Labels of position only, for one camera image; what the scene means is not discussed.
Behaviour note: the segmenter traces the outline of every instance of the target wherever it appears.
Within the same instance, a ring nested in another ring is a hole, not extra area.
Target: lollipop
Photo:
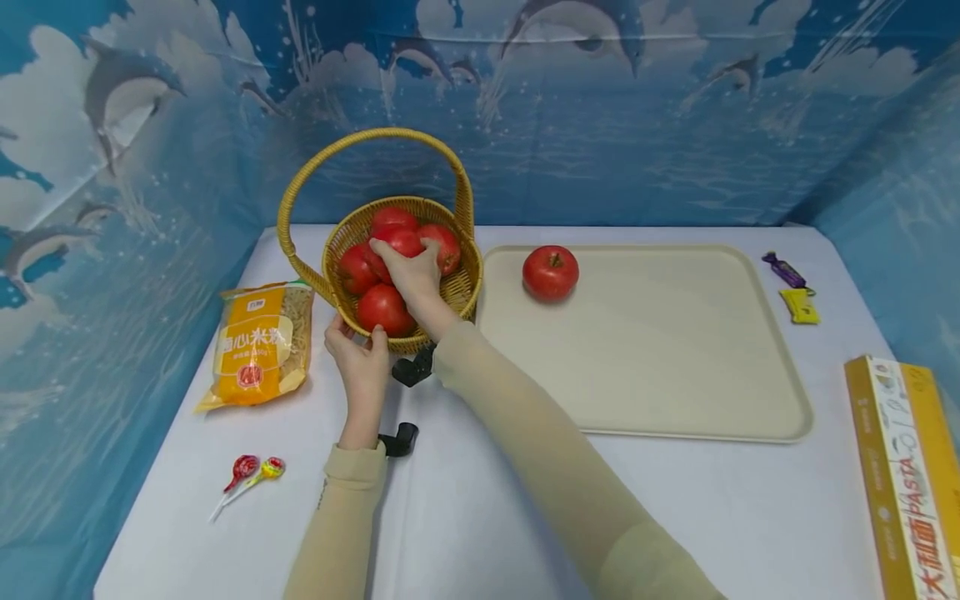
[[[227,500],[230,496],[230,492],[232,492],[241,481],[256,473],[256,469],[259,466],[260,459],[252,456],[251,454],[244,454],[233,462],[233,479],[231,479],[230,483],[224,488],[224,496],[220,498],[220,503],[217,504],[217,508],[213,509],[213,514],[210,515],[211,523],[217,518],[217,515],[220,514],[220,511],[227,506]]]
[[[243,488],[240,488],[239,492],[228,498],[227,501],[224,502],[224,505],[220,508],[225,509],[234,500],[242,496],[244,492],[260,483],[264,479],[277,479],[283,474],[284,470],[286,470],[286,465],[283,464],[283,460],[277,458],[276,456],[271,456],[260,465],[260,472],[254,475],[252,479],[248,480],[247,483],[243,485]]]

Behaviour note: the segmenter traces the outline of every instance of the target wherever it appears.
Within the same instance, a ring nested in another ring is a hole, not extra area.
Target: black clip
[[[394,379],[412,388],[427,377],[433,371],[433,350],[437,348],[436,344],[430,344],[422,348],[413,360],[409,358],[400,358],[394,363],[392,375]]]
[[[388,436],[380,434],[377,436],[380,442],[387,447],[388,458],[401,458],[414,451],[417,444],[417,436],[420,429],[413,423],[403,422],[396,427],[396,435]]]

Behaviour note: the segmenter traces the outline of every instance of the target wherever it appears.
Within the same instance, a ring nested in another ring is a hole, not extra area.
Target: wicker basket
[[[321,276],[297,256],[297,249],[290,239],[290,214],[293,211],[294,200],[300,192],[304,182],[328,158],[341,150],[358,142],[380,137],[402,137],[423,142],[440,152],[453,169],[456,177],[457,190],[453,212],[439,203],[417,196],[393,196],[366,204],[351,212],[330,233],[321,259]],[[413,213],[422,223],[439,223],[450,228],[460,239],[461,261],[460,268],[449,276],[444,277],[440,284],[441,296],[464,319],[472,319],[476,310],[477,297],[480,294],[480,283],[483,279],[483,258],[473,239],[473,191],[467,178],[467,171],[463,163],[439,139],[426,133],[413,130],[386,127],[353,133],[341,140],[330,144],[316,156],[311,158],[290,182],[283,200],[280,202],[280,211],[276,218],[277,237],[280,247],[290,259],[294,269],[309,283],[326,301],[332,304],[347,324],[354,331],[364,336],[370,332],[360,326],[356,318],[358,298],[344,289],[337,267],[340,257],[351,246],[361,244],[368,239],[368,231],[373,214],[387,205],[400,206]],[[398,354],[414,354],[429,343],[429,338],[418,327],[411,337],[390,338],[390,351]]]

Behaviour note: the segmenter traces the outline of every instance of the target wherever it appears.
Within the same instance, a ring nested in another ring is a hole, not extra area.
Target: dolphin backdrop
[[[0,596],[90,596],[217,292],[370,127],[449,144],[480,224],[818,227],[960,433],[958,37],[937,0],[5,3]],[[369,142],[295,220],[452,190]]]

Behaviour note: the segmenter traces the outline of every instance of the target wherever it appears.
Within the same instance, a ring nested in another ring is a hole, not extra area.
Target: yellow box
[[[887,600],[957,600],[960,468],[930,369],[845,366]]]

